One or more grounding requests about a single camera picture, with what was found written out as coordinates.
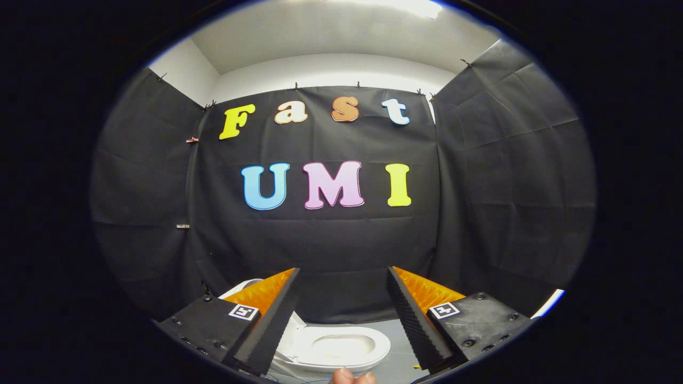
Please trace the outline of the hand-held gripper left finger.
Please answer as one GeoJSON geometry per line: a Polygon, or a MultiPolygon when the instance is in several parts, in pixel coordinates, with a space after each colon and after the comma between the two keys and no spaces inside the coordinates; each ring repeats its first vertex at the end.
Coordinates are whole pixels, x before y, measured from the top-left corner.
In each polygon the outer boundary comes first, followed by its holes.
{"type": "Polygon", "coordinates": [[[205,294],[158,328],[222,369],[260,377],[270,369],[297,304],[299,273],[290,268],[225,298],[205,294]]]}

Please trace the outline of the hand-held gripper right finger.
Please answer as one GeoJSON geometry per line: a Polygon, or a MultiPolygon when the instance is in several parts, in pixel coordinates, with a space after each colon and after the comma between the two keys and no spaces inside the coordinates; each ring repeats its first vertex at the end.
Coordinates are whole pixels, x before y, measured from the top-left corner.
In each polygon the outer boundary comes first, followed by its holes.
{"type": "Polygon", "coordinates": [[[431,373],[479,359],[532,324],[486,292],[463,295],[395,266],[387,269],[386,289],[420,367],[431,373]]]}

